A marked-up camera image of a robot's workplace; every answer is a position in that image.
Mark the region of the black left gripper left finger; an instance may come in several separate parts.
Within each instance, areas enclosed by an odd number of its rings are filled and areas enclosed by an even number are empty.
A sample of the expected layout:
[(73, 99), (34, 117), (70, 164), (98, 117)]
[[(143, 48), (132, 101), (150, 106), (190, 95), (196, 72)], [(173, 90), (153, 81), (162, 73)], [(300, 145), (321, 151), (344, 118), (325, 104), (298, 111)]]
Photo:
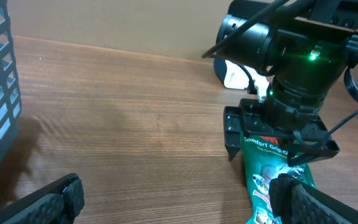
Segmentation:
[(73, 223), (85, 206), (83, 184), (71, 173), (0, 211), (0, 223)]

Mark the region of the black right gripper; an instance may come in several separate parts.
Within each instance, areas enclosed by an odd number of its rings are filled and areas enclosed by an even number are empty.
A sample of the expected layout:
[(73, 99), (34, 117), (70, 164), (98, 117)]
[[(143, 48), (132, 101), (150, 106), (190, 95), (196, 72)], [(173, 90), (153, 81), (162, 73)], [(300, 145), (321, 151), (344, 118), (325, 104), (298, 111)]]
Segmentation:
[[(224, 145), (229, 161), (232, 161), (242, 149), (241, 131), (247, 138), (267, 136), (295, 139), (293, 132), (298, 130), (304, 141), (319, 141), (328, 133), (319, 116), (299, 128), (281, 112), (274, 112), (272, 116), (266, 117), (262, 103), (247, 98), (241, 99), (239, 107), (226, 106), (223, 113), (223, 127)], [(289, 140), (279, 140), (279, 146), (283, 151), (287, 151), (287, 164), (290, 167), (331, 159), (340, 152), (339, 146), (333, 140), (329, 140), (323, 147), (317, 149)]]

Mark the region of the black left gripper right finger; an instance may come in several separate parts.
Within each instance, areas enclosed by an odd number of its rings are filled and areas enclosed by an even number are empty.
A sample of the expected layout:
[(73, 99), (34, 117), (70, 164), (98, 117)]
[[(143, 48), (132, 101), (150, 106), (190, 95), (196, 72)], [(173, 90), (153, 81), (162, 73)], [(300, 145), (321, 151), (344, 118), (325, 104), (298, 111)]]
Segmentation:
[(282, 223), (358, 224), (358, 210), (288, 174), (271, 180), (269, 196)]

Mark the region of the green 3M gloves packet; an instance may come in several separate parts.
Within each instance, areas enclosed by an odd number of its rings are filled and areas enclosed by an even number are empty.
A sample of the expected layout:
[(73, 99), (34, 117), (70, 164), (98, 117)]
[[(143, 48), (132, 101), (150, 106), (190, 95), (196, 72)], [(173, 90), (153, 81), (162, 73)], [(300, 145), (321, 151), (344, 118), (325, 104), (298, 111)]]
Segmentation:
[(306, 164), (290, 167), (287, 164), (287, 151), (280, 149), (278, 140), (273, 137), (241, 137), (242, 153), (253, 215), (247, 224), (279, 224), (281, 218), (273, 216), (270, 204), (269, 187), (271, 180), (280, 174), (288, 174), (314, 187), (310, 168)]

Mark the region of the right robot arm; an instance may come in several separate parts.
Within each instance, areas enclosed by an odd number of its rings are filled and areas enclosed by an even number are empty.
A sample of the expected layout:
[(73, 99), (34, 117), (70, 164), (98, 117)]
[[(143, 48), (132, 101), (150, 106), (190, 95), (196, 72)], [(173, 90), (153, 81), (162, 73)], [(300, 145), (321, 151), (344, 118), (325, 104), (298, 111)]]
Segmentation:
[(235, 69), (247, 77), (250, 98), (224, 109), (230, 159), (251, 136), (276, 138), (289, 166), (339, 152), (319, 111), (339, 78), (358, 104), (358, 0), (233, 1), (204, 57), (221, 80)]

